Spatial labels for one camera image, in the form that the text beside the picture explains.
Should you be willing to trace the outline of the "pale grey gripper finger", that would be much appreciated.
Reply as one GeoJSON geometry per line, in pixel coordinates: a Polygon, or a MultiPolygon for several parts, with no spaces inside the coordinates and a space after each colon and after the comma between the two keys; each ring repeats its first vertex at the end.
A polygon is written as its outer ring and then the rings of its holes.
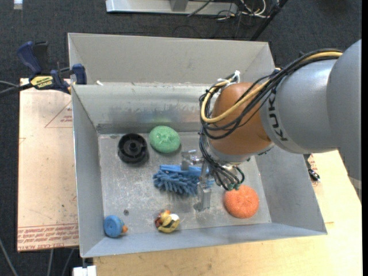
{"type": "Polygon", "coordinates": [[[199,183],[197,185],[198,201],[194,204],[196,211],[201,212],[210,208],[211,193],[212,190],[207,184],[199,183]]]}
{"type": "Polygon", "coordinates": [[[196,153],[197,153],[196,149],[181,152],[182,156],[181,170],[187,171],[189,170],[190,166],[199,163],[199,157],[196,155],[196,153]]]}

